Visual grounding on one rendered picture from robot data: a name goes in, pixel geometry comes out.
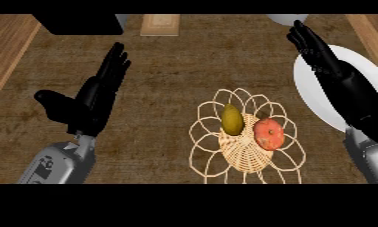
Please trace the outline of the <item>orange-red round squash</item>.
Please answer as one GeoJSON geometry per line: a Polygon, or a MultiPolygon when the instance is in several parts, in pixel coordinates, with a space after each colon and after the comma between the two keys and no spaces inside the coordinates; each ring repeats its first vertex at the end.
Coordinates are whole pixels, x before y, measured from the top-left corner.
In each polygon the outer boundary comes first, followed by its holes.
{"type": "Polygon", "coordinates": [[[284,141],[284,135],[283,128],[277,121],[271,118],[258,120],[252,130],[258,146],[267,151],[279,149],[284,141]]]}

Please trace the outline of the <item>pale wooden cutting board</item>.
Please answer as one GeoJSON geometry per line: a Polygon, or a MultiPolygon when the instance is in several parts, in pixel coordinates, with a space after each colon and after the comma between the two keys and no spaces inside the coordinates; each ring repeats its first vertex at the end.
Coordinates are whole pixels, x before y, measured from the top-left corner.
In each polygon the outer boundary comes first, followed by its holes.
{"type": "Polygon", "coordinates": [[[180,27],[178,14],[144,14],[140,28],[141,36],[177,36],[180,27]]]}

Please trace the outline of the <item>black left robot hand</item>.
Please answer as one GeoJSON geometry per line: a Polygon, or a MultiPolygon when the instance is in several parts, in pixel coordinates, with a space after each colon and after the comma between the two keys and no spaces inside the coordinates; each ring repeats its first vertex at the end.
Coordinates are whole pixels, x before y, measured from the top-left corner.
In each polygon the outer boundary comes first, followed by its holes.
{"type": "Polygon", "coordinates": [[[67,134],[95,137],[104,129],[129,65],[124,44],[115,42],[97,73],[85,80],[73,98],[45,89],[35,92],[33,99],[47,118],[67,125],[67,134]]]}

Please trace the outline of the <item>black box appliance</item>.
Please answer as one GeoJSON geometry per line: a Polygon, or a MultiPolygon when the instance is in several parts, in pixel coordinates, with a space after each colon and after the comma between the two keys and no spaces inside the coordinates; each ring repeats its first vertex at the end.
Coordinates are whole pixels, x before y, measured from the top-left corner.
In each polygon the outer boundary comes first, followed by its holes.
{"type": "Polygon", "coordinates": [[[121,35],[115,14],[33,14],[54,35],[121,35]]]}

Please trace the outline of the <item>white round bowl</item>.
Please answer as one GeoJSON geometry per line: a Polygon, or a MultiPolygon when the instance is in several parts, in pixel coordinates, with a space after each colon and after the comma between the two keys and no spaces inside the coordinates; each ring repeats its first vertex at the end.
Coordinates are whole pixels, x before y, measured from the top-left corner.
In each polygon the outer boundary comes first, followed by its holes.
{"type": "Polygon", "coordinates": [[[267,17],[274,23],[283,26],[292,26],[293,21],[299,20],[301,22],[304,22],[308,15],[307,14],[268,14],[267,17]]]}

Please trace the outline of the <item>yellow-green squash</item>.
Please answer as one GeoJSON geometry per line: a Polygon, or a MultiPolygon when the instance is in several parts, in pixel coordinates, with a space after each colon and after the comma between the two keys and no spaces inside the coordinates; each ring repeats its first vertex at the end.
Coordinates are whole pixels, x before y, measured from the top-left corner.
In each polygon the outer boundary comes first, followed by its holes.
{"type": "Polygon", "coordinates": [[[231,104],[227,104],[224,106],[224,110],[221,113],[222,131],[228,135],[237,136],[242,133],[243,126],[245,126],[245,124],[243,124],[242,114],[240,114],[237,108],[231,104]]]}

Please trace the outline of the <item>pale grey container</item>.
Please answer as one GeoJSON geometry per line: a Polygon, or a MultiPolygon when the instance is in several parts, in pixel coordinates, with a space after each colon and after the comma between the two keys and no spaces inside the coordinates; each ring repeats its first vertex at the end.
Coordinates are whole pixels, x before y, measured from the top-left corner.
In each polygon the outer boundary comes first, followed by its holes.
{"type": "Polygon", "coordinates": [[[128,14],[115,14],[122,31],[125,30],[126,16],[128,14]]]}

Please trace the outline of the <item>white round plate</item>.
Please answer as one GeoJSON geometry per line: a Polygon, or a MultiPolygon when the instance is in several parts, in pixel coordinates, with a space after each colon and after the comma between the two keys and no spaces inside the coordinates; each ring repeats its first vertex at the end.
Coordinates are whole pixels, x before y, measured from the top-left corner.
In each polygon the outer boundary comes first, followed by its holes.
{"type": "MultiPolygon", "coordinates": [[[[336,45],[329,46],[339,60],[349,63],[369,80],[378,91],[378,66],[375,63],[351,49],[336,45]]],[[[333,109],[314,73],[301,56],[293,61],[293,83],[301,99],[321,121],[338,131],[345,131],[345,121],[333,109]]]]}

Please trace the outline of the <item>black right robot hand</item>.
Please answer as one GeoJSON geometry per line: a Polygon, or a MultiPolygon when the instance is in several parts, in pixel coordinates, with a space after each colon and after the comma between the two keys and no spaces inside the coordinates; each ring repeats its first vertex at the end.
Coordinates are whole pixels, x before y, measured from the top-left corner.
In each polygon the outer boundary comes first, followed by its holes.
{"type": "Polygon", "coordinates": [[[299,20],[286,34],[346,125],[378,142],[378,90],[357,68],[341,60],[299,20]]]}

